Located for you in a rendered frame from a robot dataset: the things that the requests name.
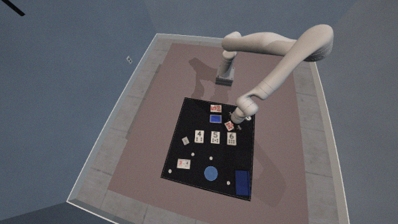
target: white token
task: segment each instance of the white token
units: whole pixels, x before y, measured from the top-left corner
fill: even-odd
[[[184,143],[184,145],[189,144],[188,137],[183,138],[183,139],[182,139],[182,142]]]
[[[212,131],[212,140],[210,142],[213,144],[220,143],[220,132],[219,131]]]
[[[226,125],[228,131],[233,129],[233,123],[231,121],[228,121],[227,123],[225,123],[225,125]]]
[[[195,130],[195,143],[203,143],[204,131]]]
[[[211,105],[210,112],[221,113],[221,105]]]
[[[179,158],[178,162],[177,162],[177,168],[178,169],[187,169],[187,170],[189,170],[189,168],[190,168],[190,160],[185,160],[185,159]]]
[[[227,144],[236,145],[236,133],[227,133]]]

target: electrical socket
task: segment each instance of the electrical socket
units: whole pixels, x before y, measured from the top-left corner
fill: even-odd
[[[133,61],[132,61],[132,59],[130,58],[130,56],[128,56],[127,58],[127,61],[131,64],[131,63],[133,63]]]

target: black mat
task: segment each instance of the black mat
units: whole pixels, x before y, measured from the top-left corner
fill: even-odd
[[[210,112],[211,105],[221,105],[222,112]],[[230,121],[230,113],[235,108],[185,98],[161,177],[250,201],[255,116],[239,124],[240,130],[234,125],[234,129],[228,131],[224,123]],[[221,123],[211,123],[210,115],[221,115]],[[212,121],[216,122],[218,118],[213,117]],[[203,136],[197,136],[203,137],[203,143],[194,142],[195,131],[204,131]],[[219,144],[211,143],[212,131],[220,132]],[[236,133],[236,145],[227,145],[228,133]]]

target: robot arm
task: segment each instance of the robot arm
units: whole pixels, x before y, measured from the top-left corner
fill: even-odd
[[[228,52],[244,51],[284,56],[263,81],[238,97],[237,108],[231,116],[232,122],[240,124],[245,117],[258,112],[258,105],[250,97],[267,99],[285,82],[298,64],[302,61],[315,62],[323,59],[332,51],[332,45],[333,30],[328,25],[312,27],[305,31],[298,40],[292,40],[272,32],[259,32],[243,37],[240,37],[238,32],[227,35],[222,40],[222,47]]]

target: blue circle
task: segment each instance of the blue circle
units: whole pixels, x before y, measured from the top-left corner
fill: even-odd
[[[213,181],[217,178],[218,172],[217,169],[214,166],[208,166],[204,170],[204,177],[206,177],[207,180]]]

